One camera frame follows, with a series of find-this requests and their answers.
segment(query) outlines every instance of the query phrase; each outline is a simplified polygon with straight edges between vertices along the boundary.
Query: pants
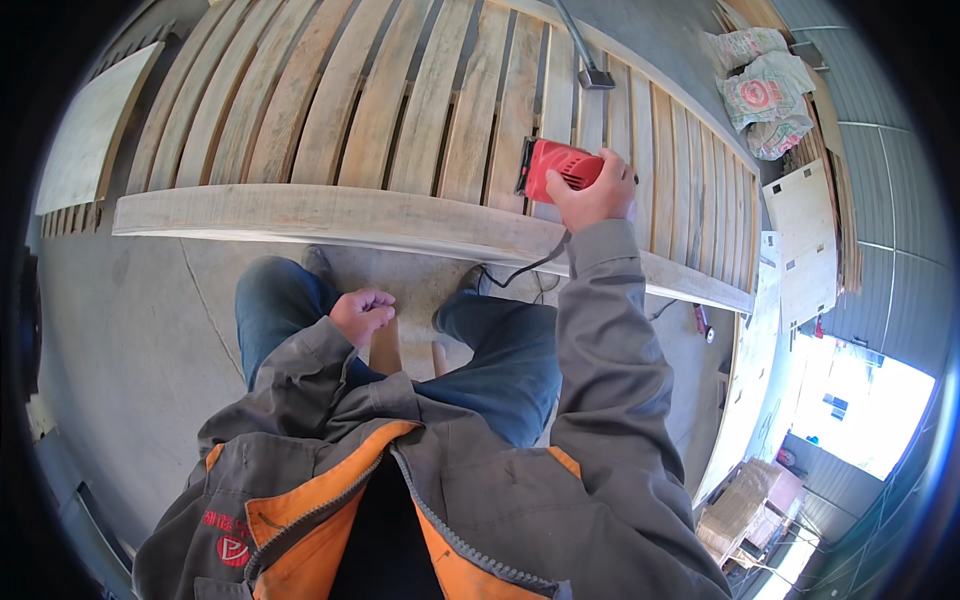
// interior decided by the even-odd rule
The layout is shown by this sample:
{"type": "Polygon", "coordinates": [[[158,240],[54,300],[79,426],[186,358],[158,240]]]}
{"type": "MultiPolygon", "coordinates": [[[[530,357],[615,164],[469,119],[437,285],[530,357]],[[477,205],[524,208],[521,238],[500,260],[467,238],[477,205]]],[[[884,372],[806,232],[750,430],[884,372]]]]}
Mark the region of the pants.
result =
{"type": "MultiPolygon", "coordinates": [[[[237,283],[235,310],[248,390],[264,359],[330,314],[341,296],[286,258],[264,256],[247,268],[237,283]]],[[[557,310],[461,290],[447,299],[436,321],[443,333],[473,350],[473,359],[442,377],[414,383],[415,391],[477,412],[510,444],[533,445],[560,393],[557,310]]],[[[384,378],[357,358],[347,371],[347,390],[384,378]]]]}

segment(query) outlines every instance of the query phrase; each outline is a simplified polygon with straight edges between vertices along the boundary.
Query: person's left hand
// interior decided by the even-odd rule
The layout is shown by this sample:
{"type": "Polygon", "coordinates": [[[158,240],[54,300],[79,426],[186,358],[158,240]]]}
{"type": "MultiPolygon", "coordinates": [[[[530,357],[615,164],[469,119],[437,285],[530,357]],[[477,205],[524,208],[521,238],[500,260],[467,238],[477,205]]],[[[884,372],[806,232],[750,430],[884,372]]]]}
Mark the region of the person's left hand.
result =
{"type": "Polygon", "coordinates": [[[360,349],[370,343],[377,329],[386,326],[394,317],[394,302],[396,298],[386,292],[364,288],[343,294],[333,305],[330,320],[355,348],[360,349]]]}

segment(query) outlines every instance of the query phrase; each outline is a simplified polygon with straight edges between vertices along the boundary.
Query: corrugated metal wall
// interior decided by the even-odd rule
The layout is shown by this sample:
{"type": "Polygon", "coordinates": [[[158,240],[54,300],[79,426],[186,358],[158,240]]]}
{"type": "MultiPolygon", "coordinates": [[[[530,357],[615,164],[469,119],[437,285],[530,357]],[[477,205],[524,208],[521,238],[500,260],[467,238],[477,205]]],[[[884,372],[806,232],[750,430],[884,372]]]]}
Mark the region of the corrugated metal wall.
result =
{"type": "Polygon", "coordinates": [[[840,541],[873,505],[883,482],[792,433],[783,447],[796,455],[794,467],[807,473],[804,487],[810,494],[800,510],[800,523],[828,543],[840,541]]]}
{"type": "Polygon", "coordinates": [[[823,0],[773,0],[797,42],[824,55],[851,173],[863,292],[824,316],[835,337],[939,377],[952,320],[942,201],[913,125],[881,67],[823,0]]]}

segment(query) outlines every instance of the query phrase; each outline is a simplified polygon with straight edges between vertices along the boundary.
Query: gray jacket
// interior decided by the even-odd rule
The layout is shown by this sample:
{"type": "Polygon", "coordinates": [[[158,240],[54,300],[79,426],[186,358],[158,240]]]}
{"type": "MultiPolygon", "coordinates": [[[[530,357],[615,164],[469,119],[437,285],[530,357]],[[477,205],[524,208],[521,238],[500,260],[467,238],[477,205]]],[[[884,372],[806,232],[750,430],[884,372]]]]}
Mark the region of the gray jacket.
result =
{"type": "Polygon", "coordinates": [[[356,350],[324,317],[201,429],[202,459],[136,555],[143,598],[325,597],[389,452],[450,598],[725,598],[667,435],[673,371],[643,314],[634,234],[573,236],[551,448],[515,448],[398,373],[344,394],[356,350]]]}

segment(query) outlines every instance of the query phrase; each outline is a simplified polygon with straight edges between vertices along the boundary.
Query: person's right hand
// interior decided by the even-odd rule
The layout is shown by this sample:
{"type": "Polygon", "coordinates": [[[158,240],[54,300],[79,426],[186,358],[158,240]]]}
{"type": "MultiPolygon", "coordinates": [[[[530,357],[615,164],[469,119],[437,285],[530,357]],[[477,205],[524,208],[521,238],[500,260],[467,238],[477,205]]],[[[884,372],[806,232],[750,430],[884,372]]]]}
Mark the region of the person's right hand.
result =
{"type": "Polygon", "coordinates": [[[547,171],[546,193],[557,205],[570,233],[606,219],[626,219],[632,223],[636,217],[634,169],[608,148],[600,150],[600,157],[604,159],[600,177],[579,192],[570,189],[557,171],[547,171]]]}
{"type": "Polygon", "coordinates": [[[355,348],[360,349],[370,343],[377,329],[386,326],[394,317],[394,302],[396,298],[386,292],[364,288],[343,294],[333,305],[330,320],[355,348]]]}

